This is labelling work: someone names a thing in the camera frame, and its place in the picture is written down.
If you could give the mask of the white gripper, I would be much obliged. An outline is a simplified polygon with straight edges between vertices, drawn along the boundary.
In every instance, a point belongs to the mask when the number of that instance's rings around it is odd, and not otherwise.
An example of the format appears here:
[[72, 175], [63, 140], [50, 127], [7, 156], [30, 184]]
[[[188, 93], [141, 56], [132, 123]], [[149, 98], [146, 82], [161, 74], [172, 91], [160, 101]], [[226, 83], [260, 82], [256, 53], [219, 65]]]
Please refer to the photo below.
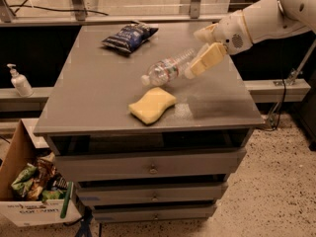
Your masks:
[[218, 24], [211, 24], [195, 31], [194, 37], [207, 43], [185, 70], [188, 79], [193, 79], [217, 65], [227, 53], [238, 54], [253, 46], [242, 10], [221, 19]]

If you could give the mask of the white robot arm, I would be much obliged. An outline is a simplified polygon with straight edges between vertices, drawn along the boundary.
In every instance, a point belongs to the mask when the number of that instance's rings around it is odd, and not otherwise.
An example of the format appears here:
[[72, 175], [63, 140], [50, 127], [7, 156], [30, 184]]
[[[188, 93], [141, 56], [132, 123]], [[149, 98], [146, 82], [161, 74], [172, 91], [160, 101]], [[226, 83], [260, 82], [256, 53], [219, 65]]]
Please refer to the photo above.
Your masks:
[[195, 32], [204, 43], [185, 70], [193, 79], [217, 65], [225, 55], [250, 49], [263, 40], [316, 33], [316, 0], [260, 0]]

